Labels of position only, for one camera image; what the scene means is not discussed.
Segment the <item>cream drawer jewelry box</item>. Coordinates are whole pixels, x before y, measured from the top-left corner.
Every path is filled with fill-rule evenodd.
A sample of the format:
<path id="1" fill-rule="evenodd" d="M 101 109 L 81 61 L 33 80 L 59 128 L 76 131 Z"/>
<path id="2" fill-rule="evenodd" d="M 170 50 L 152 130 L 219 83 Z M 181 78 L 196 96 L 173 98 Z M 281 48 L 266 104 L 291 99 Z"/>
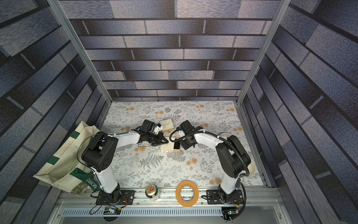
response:
<path id="1" fill-rule="evenodd" d="M 168 140 L 168 143 L 160 146 L 161 151 L 164 151 L 164 152 L 179 152 L 180 151 L 180 142 L 171 142 L 169 137 L 166 137 L 166 136 L 165 136 L 165 139 Z"/>

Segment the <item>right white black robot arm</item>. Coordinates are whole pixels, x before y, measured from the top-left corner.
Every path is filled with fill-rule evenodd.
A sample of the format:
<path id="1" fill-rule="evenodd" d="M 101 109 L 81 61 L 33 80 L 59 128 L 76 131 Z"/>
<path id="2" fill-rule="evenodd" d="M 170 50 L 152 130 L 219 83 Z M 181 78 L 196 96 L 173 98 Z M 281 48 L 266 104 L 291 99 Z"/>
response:
<path id="1" fill-rule="evenodd" d="M 176 128 L 180 133 L 182 146 L 186 149 L 202 144 L 216 150 L 222 169 L 225 175 L 219 184 L 219 192 L 222 197 L 231 197 L 239 188 L 243 177 L 250 176 L 255 172 L 255 165 L 251 157 L 242 146 L 239 139 L 231 135 L 228 138 L 220 137 L 211 132 L 205 131 L 202 127 L 180 126 Z"/>

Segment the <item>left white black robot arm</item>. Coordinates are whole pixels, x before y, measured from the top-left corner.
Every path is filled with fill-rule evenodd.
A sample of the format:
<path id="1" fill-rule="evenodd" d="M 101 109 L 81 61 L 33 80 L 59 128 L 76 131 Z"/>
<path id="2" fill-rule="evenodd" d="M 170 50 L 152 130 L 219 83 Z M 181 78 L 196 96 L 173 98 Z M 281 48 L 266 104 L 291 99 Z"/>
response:
<path id="1" fill-rule="evenodd" d="M 81 159 L 94 171 L 102 192 L 113 194 L 118 182 L 112 172 L 112 161 L 117 148 L 132 144 L 148 142 L 151 146 L 160 146 L 169 143 L 162 132 L 145 132 L 141 128 L 132 129 L 125 133 L 110 135 L 102 131 L 94 134 Z"/>

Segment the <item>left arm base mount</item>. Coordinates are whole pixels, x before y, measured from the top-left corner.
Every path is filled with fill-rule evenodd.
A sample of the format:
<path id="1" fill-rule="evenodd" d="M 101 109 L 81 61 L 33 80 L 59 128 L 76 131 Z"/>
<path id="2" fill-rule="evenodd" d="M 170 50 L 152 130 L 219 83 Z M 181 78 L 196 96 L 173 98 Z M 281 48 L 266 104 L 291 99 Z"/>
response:
<path id="1" fill-rule="evenodd" d="M 96 205 L 132 205 L 134 190 L 114 190 L 111 194 L 99 190 Z"/>

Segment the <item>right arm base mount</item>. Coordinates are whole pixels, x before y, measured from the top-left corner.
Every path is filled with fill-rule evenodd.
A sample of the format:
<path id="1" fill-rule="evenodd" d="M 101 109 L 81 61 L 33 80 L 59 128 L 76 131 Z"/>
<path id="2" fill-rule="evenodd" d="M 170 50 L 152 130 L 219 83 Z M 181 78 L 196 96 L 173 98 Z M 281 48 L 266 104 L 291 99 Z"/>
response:
<path id="1" fill-rule="evenodd" d="M 240 189 L 236 189 L 230 194 L 226 194 L 221 189 L 208 189 L 204 198 L 208 204 L 245 204 L 244 195 Z"/>

